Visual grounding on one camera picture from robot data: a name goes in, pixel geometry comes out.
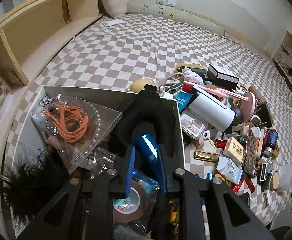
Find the blue lighter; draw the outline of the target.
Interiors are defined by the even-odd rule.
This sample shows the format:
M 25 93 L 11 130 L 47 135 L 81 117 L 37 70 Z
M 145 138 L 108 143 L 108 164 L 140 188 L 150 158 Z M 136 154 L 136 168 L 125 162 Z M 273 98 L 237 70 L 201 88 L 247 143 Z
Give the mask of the blue lighter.
M 157 149 L 154 126 L 148 122 L 141 122 L 132 134 L 132 142 L 140 155 L 150 164 L 157 164 Z

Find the white storage box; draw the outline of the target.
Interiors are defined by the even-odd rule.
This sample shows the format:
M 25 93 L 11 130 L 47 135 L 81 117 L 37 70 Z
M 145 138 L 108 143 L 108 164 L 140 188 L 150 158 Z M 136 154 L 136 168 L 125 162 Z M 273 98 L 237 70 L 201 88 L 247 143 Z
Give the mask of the white storage box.
M 175 160 L 176 191 L 165 195 L 158 167 L 135 148 L 132 182 L 147 195 L 149 229 L 168 239 L 169 201 L 180 194 L 175 170 L 184 168 L 184 146 L 176 101 L 161 98 L 147 85 L 139 93 L 83 87 L 43 87 L 27 113 L 15 148 L 17 158 L 31 152 L 56 150 L 69 180 L 19 234 L 19 239 L 113 239 L 135 232 L 113 223 L 113 199 L 119 197 L 119 172 L 141 122 L 154 126 L 156 142 Z

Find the brown tape roll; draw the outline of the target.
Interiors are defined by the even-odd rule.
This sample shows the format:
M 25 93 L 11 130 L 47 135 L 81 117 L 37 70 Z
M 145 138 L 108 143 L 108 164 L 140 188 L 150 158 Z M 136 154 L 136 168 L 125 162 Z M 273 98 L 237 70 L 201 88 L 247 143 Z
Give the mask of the brown tape roll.
M 140 219 L 147 209 L 147 195 L 139 183 L 133 181 L 128 197 L 113 199 L 113 223 L 122 224 Z

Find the white wet wipe packet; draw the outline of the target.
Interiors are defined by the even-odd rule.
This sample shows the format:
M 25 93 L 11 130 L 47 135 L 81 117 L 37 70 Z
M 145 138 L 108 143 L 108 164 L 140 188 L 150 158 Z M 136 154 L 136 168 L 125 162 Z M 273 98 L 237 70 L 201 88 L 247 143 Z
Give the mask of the white wet wipe packet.
M 231 159 L 223 155 L 219 156 L 217 171 L 234 184 L 238 184 L 240 182 L 243 173 L 241 168 L 237 167 Z

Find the cream cardboard box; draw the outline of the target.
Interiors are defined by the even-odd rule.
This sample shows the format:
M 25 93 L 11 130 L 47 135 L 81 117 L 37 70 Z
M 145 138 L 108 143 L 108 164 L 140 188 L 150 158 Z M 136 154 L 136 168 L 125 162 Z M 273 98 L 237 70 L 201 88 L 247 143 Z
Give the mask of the cream cardboard box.
M 227 140 L 222 153 L 236 163 L 236 165 L 242 165 L 244 161 L 245 149 L 234 137 L 230 137 Z

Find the white cylinder thermos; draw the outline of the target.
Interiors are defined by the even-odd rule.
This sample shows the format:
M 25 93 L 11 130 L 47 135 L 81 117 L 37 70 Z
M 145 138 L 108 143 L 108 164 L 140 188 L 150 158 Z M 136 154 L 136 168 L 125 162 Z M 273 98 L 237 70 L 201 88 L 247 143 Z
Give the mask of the white cylinder thermos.
M 224 103 L 200 88 L 194 88 L 187 108 L 220 132 L 225 132 L 243 121 L 240 107 L 228 108 Z

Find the clear bag of sticks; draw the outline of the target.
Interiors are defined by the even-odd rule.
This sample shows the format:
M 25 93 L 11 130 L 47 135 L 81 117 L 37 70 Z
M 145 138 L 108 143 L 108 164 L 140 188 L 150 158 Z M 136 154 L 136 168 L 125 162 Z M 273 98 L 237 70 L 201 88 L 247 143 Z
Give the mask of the clear bag of sticks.
M 243 170 L 250 176 L 254 176 L 257 153 L 259 147 L 259 138 L 256 138 L 252 131 L 249 131 L 246 140 L 246 155 L 243 162 Z

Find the black feather duster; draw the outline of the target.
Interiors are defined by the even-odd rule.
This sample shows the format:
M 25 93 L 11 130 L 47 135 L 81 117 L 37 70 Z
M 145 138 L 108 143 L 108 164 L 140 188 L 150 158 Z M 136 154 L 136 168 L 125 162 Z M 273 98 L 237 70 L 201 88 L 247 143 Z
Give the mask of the black feather duster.
M 27 225 L 68 180 L 68 169 L 56 150 L 31 152 L 0 174 L 0 196 L 17 226 Z

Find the pink stand mirror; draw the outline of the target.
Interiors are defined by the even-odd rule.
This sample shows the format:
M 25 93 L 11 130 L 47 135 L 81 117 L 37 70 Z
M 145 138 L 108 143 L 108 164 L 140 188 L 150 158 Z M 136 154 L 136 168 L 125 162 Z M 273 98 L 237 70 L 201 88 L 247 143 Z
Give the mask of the pink stand mirror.
M 239 99 L 241 101 L 240 109 L 242 112 L 242 122 L 243 123 L 249 122 L 249 120 L 251 119 L 251 117 L 254 114 L 255 106 L 256 106 L 256 99 L 255 99 L 254 94 L 251 92 L 247 92 L 245 94 L 245 96 L 242 96 L 240 94 L 236 94 L 234 92 L 230 92 L 229 90 L 225 90 L 222 88 L 209 88 L 209 87 L 200 86 L 196 83 L 192 83 L 192 82 L 188 82 L 188 81 L 184 81 L 183 83 L 186 85 L 190 85 L 193 88 L 201 88 L 201 89 L 205 90 L 206 92 L 209 92 L 213 95 L 216 95 L 222 99 L 223 103 L 226 102 L 226 98 L 228 96 L 230 96 L 232 98 Z

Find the black gift box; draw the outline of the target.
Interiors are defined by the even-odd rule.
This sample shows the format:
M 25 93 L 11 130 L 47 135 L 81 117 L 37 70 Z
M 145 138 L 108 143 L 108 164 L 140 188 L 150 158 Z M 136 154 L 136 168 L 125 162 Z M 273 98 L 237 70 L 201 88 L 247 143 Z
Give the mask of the black gift box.
M 213 84 L 224 89 L 236 89 L 239 78 L 227 68 L 209 64 L 207 76 Z

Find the playing cards box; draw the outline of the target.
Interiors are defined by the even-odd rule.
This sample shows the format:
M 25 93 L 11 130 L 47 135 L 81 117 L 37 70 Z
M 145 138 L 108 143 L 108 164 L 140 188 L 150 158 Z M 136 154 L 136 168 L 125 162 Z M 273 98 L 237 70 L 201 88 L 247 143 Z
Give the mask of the playing cards box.
M 265 181 L 268 174 L 273 171 L 273 162 L 262 163 L 260 166 L 260 181 Z

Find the navy blue bottle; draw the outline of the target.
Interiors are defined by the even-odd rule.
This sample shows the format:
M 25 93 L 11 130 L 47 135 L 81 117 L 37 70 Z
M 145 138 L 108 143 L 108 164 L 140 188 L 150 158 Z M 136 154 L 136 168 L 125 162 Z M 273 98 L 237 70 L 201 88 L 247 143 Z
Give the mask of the navy blue bottle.
M 274 129 L 270 129 L 267 133 L 266 142 L 263 146 L 262 155 L 266 158 L 272 156 L 278 140 L 278 133 Z

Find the round wooden lid tin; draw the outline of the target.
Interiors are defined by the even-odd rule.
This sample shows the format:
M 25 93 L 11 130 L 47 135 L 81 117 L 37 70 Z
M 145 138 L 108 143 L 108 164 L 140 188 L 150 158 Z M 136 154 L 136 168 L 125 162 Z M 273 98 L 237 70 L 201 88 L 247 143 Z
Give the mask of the round wooden lid tin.
M 271 175 L 271 179 L 269 182 L 269 189 L 271 191 L 274 191 L 278 188 L 278 186 L 279 186 L 279 172 L 274 171 Z

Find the long bolster pillow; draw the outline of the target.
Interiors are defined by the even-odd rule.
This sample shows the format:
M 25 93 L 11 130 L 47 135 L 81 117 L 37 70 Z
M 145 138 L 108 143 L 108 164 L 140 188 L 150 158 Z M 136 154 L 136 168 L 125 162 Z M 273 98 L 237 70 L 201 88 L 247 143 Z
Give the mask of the long bolster pillow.
M 170 19 L 175 22 L 186 23 L 219 36 L 225 36 L 226 33 L 223 27 L 200 16 L 196 16 L 190 12 L 177 10 L 166 5 L 151 3 L 149 1 L 130 0 L 127 5 L 127 13 L 162 17 L 166 20 Z

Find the wooden shelf unit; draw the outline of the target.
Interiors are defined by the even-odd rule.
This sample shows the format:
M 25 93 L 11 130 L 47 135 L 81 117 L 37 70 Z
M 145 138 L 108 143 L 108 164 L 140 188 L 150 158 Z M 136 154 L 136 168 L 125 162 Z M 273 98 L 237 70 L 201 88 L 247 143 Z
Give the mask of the wooden shelf unit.
M 0 77 L 33 81 L 75 36 L 102 17 L 99 0 L 29 0 L 0 18 Z

